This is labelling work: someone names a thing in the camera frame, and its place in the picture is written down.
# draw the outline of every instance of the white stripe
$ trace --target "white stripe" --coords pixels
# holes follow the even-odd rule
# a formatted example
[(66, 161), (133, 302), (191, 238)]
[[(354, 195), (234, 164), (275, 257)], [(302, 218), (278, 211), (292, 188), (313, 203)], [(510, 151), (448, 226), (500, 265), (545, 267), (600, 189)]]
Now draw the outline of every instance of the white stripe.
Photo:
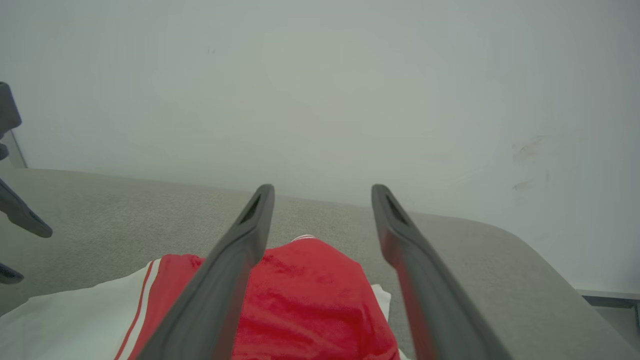
[(305, 234), (305, 235), (300, 235), (299, 237), (291, 240), (291, 242), (294, 242), (296, 240), (300, 240), (300, 239), (315, 239), (316, 237), (313, 235), (309, 235), (309, 234)]
[(138, 336), (140, 335), (140, 331), (142, 330), (142, 325), (145, 323), (145, 317), (147, 315), (147, 305), (149, 303), (149, 291), (151, 290), (151, 286), (154, 284), (156, 280), (156, 276), (158, 275), (158, 268), (160, 267), (160, 260), (155, 260), (151, 266), (151, 272), (149, 272), (149, 278), (147, 279), (147, 283), (145, 284), (145, 289), (142, 292), (142, 305), (140, 306), (140, 315), (138, 315), (138, 319), (136, 320), (136, 324), (133, 325), (133, 329), (129, 334), (129, 339), (127, 339), (127, 344), (124, 349), (122, 349), (122, 354), (120, 354), (119, 359), (128, 359), (133, 351), (133, 347), (136, 345), (136, 341), (138, 340)]

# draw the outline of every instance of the white fabric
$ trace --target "white fabric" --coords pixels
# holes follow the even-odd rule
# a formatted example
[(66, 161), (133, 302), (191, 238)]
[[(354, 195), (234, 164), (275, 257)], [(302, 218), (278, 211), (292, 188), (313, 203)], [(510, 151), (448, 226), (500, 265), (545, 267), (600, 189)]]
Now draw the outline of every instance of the white fabric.
[(315, 239), (316, 237), (313, 235), (309, 235), (309, 234), (304, 234), (304, 235), (300, 235), (299, 237), (291, 240), (291, 242), (294, 242), (296, 240), (300, 240), (300, 239)]
[(0, 357), (113, 360), (138, 310), (148, 266), (92, 288), (30, 298), (0, 317)]
[(382, 310), (382, 313), (385, 315), (385, 320), (389, 321), (389, 305), (391, 304), (391, 294), (382, 290), (382, 286), (378, 284), (371, 285), (371, 290), (373, 290), (373, 293), (376, 296), (378, 305), (380, 305), (380, 310)]
[(133, 324), (133, 328), (131, 329), (131, 333), (127, 338), (127, 343), (125, 344), (124, 349), (120, 356), (116, 358), (116, 360), (128, 359), (133, 351), (133, 347), (136, 345), (136, 341), (138, 340), (138, 336), (140, 335), (140, 331), (142, 330), (142, 325), (145, 323), (145, 317), (147, 315), (147, 305), (149, 303), (149, 291), (151, 291), (151, 285), (153, 285), (156, 280), (156, 276), (158, 275), (158, 268), (160, 267), (160, 259), (151, 262), (151, 271), (149, 272), (149, 278), (147, 279), (147, 283), (145, 284), (145, 288), (142, 290), (142, 301), (140, 302), (140, 315), (137, 319), (134, 319), (135, 323)]

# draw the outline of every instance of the gray table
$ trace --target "gray table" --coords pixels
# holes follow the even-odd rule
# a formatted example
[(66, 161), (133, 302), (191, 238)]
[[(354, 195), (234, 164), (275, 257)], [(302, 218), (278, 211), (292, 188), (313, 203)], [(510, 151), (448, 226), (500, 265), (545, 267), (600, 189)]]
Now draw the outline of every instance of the gray table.
[[(0, 261), (26, 276), (0, 287), (0, 314), (35, 295), (129, 275), (165, 254), (206, 256), (251, 196), (57, 170), (2, 168), (0, 177), (54, 229), (41, 239), (0, 216)], [(513, 234), (458, 218), (411, 216), (515, 359), (640, 358)], [(400, 288), (380, 253), (371, 208), (276, 196), (268, 246), (302, 234), (359, 262), (372, 284), (391, 292), (389, 324), (413, 356)]]

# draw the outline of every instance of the red fabric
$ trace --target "red fabric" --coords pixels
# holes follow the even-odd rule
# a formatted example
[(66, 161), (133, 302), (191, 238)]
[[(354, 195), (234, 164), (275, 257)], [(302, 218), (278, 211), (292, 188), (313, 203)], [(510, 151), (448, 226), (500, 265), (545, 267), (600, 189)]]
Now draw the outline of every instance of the red fabric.
[[(162, 258), (135, 359), (203, 259)], [(362, 267), (318, 239), (266, 251), (253, 268), (234, 360), (399, 359), (397, 343)]]

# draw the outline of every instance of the gray floor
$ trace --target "gray floor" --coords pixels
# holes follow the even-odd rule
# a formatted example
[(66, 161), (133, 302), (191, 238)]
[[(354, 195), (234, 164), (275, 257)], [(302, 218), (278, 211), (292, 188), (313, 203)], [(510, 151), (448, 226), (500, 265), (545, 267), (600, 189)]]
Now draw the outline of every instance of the gray floor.
[(640, 352), (640, 329), (636, 324), (636, 314), (633, 309), (597, 306), (594, 308), (634, 349)]

